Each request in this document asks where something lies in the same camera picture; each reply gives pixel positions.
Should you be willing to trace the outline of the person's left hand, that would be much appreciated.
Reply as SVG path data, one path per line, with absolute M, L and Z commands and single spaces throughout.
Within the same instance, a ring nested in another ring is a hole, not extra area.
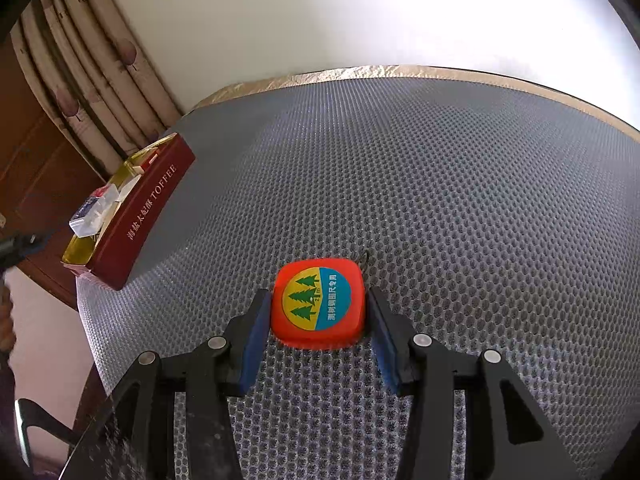
M 2 284 L 0 306 L 0 351 L 6 354 L 10 354 L 16 344 L 12 311 L 13 301 L 11 298 L 11 291 L 8 286 Z

